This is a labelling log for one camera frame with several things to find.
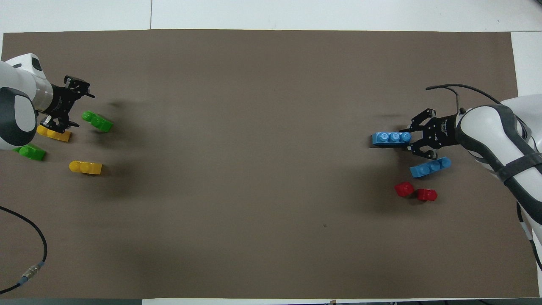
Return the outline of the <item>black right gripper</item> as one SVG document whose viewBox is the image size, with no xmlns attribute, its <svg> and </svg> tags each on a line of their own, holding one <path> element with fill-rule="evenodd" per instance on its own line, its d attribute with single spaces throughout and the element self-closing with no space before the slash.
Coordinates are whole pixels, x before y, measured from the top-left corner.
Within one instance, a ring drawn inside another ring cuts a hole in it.
<svg viewBox="0 0 542 305">
<path fill-rule="evenodd" d="M 409 144 L 409 151 L 428 160 L 436 160 L 442 147 L 459 145 L 456 138 L 458 114 L 437 117 L 431 108 L 414 116 L 409 124 L 409 132 L 426 130 L 426 140 L 417 140 Z"/>
</svg>

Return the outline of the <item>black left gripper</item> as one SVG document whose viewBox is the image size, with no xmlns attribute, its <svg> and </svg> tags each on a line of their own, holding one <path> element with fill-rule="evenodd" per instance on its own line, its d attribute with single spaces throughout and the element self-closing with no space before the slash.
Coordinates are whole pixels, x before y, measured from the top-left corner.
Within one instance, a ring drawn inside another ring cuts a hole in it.
<svg viewBox="0 0 542 305">
<path fill-rule="evenodd" d="M 64 87 L 52 84 L 53 97 L 51 103 L 41 111 L 46 118 L 41 125 L 49 130 L 66 130 L 80 125 L 70 120 L 70 110 L 78 98 L 87 96 L 95 98 L 90 92 L 90 83 L 70 75 L 64 77 Z"/>
</svg>

